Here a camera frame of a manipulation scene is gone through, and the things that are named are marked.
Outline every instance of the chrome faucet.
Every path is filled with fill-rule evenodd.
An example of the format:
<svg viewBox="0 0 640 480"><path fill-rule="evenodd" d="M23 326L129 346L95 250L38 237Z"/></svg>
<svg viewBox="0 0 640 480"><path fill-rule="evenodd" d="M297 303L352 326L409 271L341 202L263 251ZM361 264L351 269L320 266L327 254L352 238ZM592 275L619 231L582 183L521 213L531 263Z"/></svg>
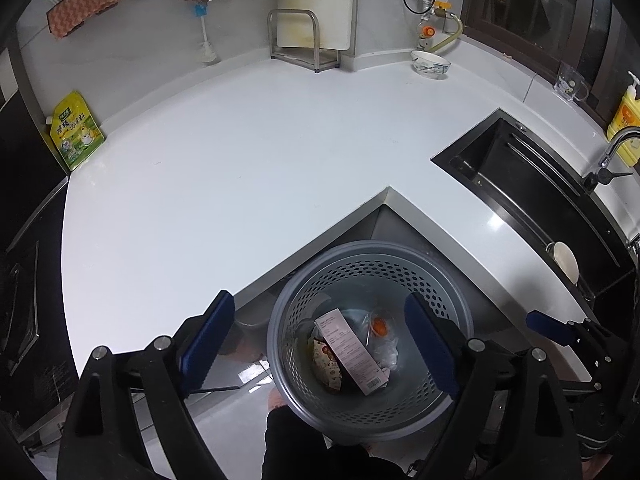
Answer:
<svg viewBox="0 0 640 480"><path fill-rule="evenodd" d="M587 193L592 193L598 184L608 184L617 176L627 176L633 173L613 173L607 169L611 159L616 154L620 144L629 139L640 139L640 126L627 126L616 133L609 141L607 149L600 156L599 160L591 167L589 172L582 178L582 186Z"/></svg>

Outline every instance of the drain rack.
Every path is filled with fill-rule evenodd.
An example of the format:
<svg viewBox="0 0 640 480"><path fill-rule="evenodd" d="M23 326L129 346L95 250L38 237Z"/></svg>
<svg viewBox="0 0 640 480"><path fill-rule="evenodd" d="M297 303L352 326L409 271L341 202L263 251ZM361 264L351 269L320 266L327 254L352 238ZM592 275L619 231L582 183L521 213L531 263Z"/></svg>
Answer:
<svg viewBox="0 0 640 480"><path fill-rule="evenodd" d="M311 19L314 34L314 46L278 46L277 20L273 17L279 14L306 14ZM314 72L322 72L340 66L340 51L330 48L320 48L320 24L318 17L312 10L306 9L272 9L267 15L267 30L269 33L269 50L271 59L280 59L294 65L303 66Z"/></svg>

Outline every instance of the person's leg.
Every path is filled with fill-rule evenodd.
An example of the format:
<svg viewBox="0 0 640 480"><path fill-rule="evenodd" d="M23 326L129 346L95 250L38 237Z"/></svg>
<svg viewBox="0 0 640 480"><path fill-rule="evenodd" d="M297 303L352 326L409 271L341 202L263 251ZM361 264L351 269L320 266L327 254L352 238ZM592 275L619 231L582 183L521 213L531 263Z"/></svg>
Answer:
<svg viewBox="0 0 640 480"><path fill-rule="evenodd" d="M267 449L262 480L334 478L322 433L293 413L275 388L270 395L270 410L264 434Z"/></svg>
<svg viewBox="0 0 640 480"><path fill-rule="evenodd" d="M362 446L332 446L329 449L340 478L367 480L401 480L407 476L398 464L369 456Z"/></svg>

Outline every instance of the kitchen sink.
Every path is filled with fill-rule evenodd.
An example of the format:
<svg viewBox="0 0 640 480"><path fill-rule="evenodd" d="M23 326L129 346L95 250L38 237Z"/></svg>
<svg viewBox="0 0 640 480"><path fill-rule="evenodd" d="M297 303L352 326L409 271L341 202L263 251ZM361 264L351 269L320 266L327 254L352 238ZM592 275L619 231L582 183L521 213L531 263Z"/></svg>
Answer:
<svg viewBox="0 0 640 480"><path fill-rule="evenodd" d="M497 110L432 160L524 238L585 313L629 338L637 271L626 238L557 153ZM580 269L577 286L546 252L557 241L574 252Z"/></svg>

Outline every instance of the patterned bowl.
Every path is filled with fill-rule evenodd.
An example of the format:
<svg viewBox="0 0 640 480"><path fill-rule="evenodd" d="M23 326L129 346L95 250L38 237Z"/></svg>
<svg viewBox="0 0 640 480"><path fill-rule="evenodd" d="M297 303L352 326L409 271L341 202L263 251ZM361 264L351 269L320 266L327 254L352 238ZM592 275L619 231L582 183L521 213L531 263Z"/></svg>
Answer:
<svg viewBox="0 0 640 480"><path fill-rule="evenodd" d="M443 57L436 56L430 52L414 50L411 52L411 61L415 71L431 79L442 79L449 70L451 63Z"/></svg>

